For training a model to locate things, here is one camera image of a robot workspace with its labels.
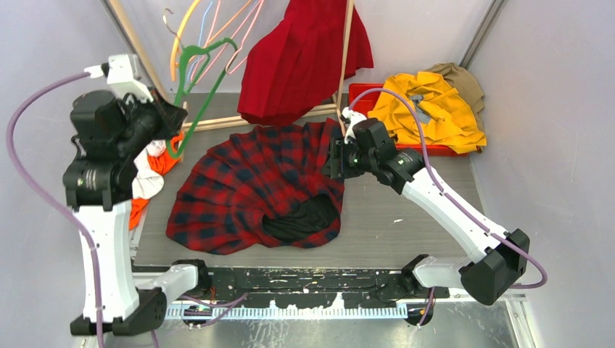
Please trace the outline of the dark plaid garment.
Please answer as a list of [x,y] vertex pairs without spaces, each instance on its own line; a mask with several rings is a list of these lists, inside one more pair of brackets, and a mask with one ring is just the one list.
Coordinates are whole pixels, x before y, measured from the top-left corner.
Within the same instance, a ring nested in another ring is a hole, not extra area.
[[344,182],[327,172],[334,120],[257,126],[207,150],[179,188],[166,236],[227,255],[259,244],[310,249],[341,230]]

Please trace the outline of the red skirt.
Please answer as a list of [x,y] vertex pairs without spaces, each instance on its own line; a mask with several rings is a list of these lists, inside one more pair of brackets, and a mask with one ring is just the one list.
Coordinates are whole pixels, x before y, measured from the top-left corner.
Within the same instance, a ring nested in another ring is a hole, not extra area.
[[371,43],[346,1],[290,1],[282,21],[250,50],[237,112],[251,124],[288,125],[337,91],[341,78],[374,66]]

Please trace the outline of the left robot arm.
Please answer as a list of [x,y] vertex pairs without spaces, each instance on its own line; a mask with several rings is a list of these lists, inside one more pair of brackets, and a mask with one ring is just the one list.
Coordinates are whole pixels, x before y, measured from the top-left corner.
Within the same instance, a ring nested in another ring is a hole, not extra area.
[[145,98],[97,90],[73,102],[71,141],[77,152],[62,182],[70,216],[79,224],[86,276],[83,312],[70,324],[73,336],[153,331],[173,301],[185,293],[194,299],[210,293],[203,260],[177,260],[139,286],[129,253],[135,159],[152,141],[177,135],[186,115],[155,88]]

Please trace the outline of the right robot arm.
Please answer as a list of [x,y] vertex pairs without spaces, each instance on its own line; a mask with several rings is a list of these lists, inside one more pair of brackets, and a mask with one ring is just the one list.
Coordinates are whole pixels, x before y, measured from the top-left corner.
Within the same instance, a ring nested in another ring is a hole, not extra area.
[[398,149],[380,121],[361,120],[345,137],[330,140],[324,172],[331,178],[374,175],[427,212],[466,253],[458,259],[417,256],[402,279],[410,297],[446,287],[493,305],[527,269],[528,235],[520,229],[507,231],[472,207],[428,166],[426,157],[415,149]]

